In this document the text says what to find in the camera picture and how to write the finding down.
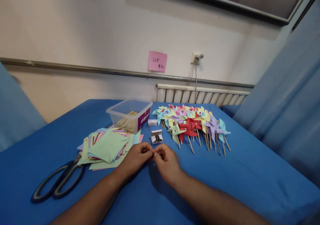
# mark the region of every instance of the electrical cord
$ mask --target electrical cord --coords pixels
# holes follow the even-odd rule
[[[197,65],[195,65],[195,73],[196,73],[196,94],[194,96],[194,103],[197,103]]]

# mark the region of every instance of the hand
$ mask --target hand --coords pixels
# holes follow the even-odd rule
[[[184,174],[177,154],[165,143],[153,150],[153,160],[156,162],[163,180],[170,186],[174,186]]]
[[[115,172],[124,176],[124,179],[128,179],[134,175],[152,156],[152,146],[150,146],[149,143],[143,142],[135,144],[130,148],[128,154],[117,167]]]

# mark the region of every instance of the wall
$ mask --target wall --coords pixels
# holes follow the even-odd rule
[[[155,50],[166,74],[193,76],[200,51],[199,78],[255,84],[307,2],[281,28],[192,0],[0,0],[0,56],[150,72]],[[158,82],[8,69],[48,122],[89,98],[154,100]]]

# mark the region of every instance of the blue curtain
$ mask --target blue curtain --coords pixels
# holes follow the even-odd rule
[[[0,152],[46,125],[20,85],[0,63]]]
[[[320,0],[233,119],[320,188]]]

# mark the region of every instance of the pink sticky note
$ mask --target pink sticky note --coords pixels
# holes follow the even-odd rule
[[[165,72],[167,57],[165,53],[149,51],[149,70]]]

